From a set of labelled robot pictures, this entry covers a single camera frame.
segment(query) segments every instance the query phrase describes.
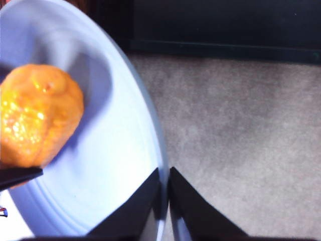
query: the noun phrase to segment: white plate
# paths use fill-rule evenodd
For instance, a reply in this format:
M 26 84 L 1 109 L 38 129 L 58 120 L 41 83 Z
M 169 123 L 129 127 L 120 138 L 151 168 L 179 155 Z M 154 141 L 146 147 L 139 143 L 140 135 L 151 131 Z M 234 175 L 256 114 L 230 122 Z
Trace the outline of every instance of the white plate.
M 11 1 L 1 10 L 1 65 L 27 63 L 60 67 L 85 95 L 80 126 L 44 175 L 10 191 L 32 232 L 86 234 L 157 167 L 165 218 L 161 130 L 142 81 L 113 40 L 65 1 Z M 158 240 L 163 227 L 161 221 Z

